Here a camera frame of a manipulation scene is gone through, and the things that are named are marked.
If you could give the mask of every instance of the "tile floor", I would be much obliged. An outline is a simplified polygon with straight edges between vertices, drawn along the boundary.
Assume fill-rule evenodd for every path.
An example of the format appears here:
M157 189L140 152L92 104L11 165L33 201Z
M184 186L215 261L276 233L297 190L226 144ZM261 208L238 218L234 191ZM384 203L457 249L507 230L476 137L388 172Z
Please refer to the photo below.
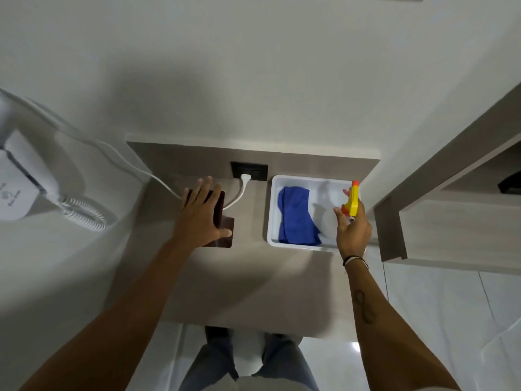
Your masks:
M366 257L391 304L462 390L521 389L521 324L494 338L521 316L521 276L382 265L378 248L369 248ZM185 325L175 337L174 328L181 327L160 323L129 390L144 389L147 384L147 390L177 391L205 338L199 326ZM262 334L236 330L233 345L240 375L261 367ZM360 353L352 342L304 338L300 348L322 391L369 389Z

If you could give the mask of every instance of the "bracelet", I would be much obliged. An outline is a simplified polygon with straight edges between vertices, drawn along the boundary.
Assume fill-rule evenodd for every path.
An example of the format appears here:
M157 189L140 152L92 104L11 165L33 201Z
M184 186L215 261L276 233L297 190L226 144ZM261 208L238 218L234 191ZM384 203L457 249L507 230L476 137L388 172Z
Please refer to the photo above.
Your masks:
M366 268L369 269L369 265L367 264L366 261L364 261L364 259L358 255L351 255L351 256L348 256L346 259L344 259L344 263L343 263L343 266L345 267L349 262L351 262L353 259L360 259L364 265L366 266Z

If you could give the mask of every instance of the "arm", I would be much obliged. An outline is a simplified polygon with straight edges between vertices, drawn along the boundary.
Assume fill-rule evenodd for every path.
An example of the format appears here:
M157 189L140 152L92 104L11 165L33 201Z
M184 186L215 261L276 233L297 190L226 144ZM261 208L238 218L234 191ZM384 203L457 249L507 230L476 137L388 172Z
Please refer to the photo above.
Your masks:
M356 219L348 224L340 209L337 244L342 258L364 255L372 227L360 203ZM356 335L371 391L413 391L425 387L459 387L443 364L425 346L387 301L360 260L345 266L348 272Z
M212 220L219 184L204 203L211 183L211 177L203 186L199 180L188 202L185 190L172 238L114 305L50 357L21 391L127 388L186 259L197 247L231 236Z

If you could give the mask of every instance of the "black outlet plate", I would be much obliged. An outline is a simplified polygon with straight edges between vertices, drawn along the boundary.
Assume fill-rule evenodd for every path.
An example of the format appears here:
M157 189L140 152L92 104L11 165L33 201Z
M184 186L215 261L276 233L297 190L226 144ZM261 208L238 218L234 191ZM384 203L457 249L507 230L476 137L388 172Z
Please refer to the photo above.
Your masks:
M241 174L249 174L252 180L268 180L268 165L246 162L230 162L230 164L234 178L240 178Z

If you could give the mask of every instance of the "forearm tattoo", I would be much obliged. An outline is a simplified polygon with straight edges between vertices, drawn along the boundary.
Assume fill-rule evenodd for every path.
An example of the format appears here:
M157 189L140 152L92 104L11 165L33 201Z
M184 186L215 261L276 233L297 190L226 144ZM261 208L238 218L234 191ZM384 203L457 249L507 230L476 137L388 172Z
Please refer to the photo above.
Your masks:
M361 318L366 324L374 324L376 322L376 314L369 302L366 301L365 293L357 289L355 291L355 302L361 307Z

